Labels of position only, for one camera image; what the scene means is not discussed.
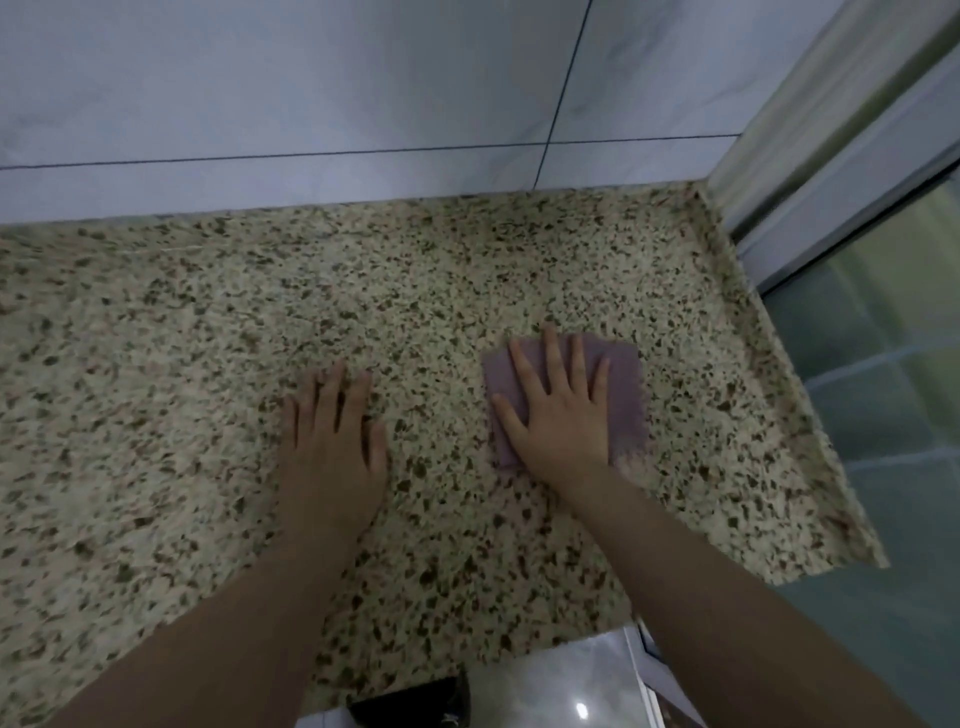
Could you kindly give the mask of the person's right hand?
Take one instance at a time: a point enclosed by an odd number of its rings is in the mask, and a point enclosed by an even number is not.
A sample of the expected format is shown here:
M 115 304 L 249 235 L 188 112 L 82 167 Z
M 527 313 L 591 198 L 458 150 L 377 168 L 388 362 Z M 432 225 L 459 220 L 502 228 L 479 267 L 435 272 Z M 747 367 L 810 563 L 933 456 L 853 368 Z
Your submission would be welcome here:
M 588 383 L 581 338 L 569 339 L 569 399 L 565 405 L 550 402 L 546 388 L 524 355 L 519 340 L 509 343 L 514 370 L 529 400 L 528 425 L 532 453 L 519 456 L 537 480 L 567 496 L 585 480 L 609 469 L 608 420 L 592 418 L 592 385 Z

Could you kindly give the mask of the person's left hand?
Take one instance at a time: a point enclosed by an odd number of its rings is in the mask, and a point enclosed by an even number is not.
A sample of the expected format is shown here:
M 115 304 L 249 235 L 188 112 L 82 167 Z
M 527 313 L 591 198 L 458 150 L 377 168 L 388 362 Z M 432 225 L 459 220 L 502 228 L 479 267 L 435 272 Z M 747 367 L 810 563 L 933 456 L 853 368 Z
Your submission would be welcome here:
M 348 380 L 345 366 L 338 429 L 321 435 L 321 385 L 330 368 L 306 371 L 297 393 L 289 394 L 298 402 L 297 449 L 290 462 L 281 461 L 279 446 L 280 530 L 300 545 L 322 540 L 354 545 L 373 524 L 386 493 L 368 481 L 365 430 L 373 384 L 368 371 Z

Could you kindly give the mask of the purple cleaning cloth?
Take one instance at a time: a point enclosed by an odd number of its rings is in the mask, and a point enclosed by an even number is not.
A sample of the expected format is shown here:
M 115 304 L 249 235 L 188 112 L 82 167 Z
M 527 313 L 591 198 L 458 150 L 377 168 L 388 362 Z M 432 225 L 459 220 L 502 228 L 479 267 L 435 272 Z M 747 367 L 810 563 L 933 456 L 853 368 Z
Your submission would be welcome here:
M 646 442 L 644 406 L 646 396 L 642 379 L 642 360 L 637 347 L 623 340 L 605 339 L 593 333 L 577 334 L 582 341 L 587 382 L 593 385 L 595 372 L 602 362 L 609 361 L 607 375 L 608 459 L 613 463 L 620 455 L 642 449 Z M 564 367 L 570 370 L 571 334 L 558 335 L 558 347 Z M 541 380 L 548 384 L 543 340 L 526 337 L 518 340 L 524 356 Z M 481 356 L 482 373 L 488 398 L 501 395 L 526 426 L 529 403 L 514 367 L 507 345 L 491 348 Z M 495 466 L 504 473 L 524 472 L 520 456 L 513 448 L 493 400 L 490 400 L 490 426 L 495 450 Z

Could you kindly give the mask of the person's left forearm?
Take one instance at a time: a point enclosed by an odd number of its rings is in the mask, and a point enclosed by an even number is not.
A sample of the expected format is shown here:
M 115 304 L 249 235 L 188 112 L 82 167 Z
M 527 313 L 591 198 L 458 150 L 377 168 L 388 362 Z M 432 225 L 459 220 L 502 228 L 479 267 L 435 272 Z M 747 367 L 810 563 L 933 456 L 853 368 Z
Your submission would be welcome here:
M 294 728 L 362 529 L 318 519 L 159 627 L 44 728 Z

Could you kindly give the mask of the person's right forearm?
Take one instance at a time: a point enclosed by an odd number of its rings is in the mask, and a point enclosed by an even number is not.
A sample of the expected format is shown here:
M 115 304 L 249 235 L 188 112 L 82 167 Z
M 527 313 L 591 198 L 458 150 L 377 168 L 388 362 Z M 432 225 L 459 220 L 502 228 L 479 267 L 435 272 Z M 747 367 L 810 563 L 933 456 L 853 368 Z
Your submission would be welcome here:
M 707 728 L 928 728 L 882 680 L 612 467 L 537 477 L 596 541 Z

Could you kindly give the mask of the black slipper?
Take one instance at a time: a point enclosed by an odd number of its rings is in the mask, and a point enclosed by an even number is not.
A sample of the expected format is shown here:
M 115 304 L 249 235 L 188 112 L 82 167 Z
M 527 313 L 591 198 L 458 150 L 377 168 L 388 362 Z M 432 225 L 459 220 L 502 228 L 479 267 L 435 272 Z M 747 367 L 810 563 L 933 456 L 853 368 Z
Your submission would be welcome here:
M 456 675 L 357 701 L 347 710 L 359 728 L 471 728 L 469 674 Z

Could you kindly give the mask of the frosted glass pane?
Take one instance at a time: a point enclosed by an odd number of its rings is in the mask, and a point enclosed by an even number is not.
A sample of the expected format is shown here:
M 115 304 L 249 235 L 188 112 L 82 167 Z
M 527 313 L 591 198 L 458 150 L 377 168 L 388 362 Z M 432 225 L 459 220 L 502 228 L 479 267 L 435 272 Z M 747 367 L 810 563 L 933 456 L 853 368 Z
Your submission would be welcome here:
M 960 480 L 960 162 L 762 301 L 851 476 Z

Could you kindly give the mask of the white window frame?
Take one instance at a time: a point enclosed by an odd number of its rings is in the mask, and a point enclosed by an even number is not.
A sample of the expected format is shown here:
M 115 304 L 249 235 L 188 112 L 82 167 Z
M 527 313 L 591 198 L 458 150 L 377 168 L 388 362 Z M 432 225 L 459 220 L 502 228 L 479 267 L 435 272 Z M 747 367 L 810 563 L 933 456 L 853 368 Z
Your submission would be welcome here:
M 846 0 L 706 186 L 760 292 L 960 166 L 960 0 Z

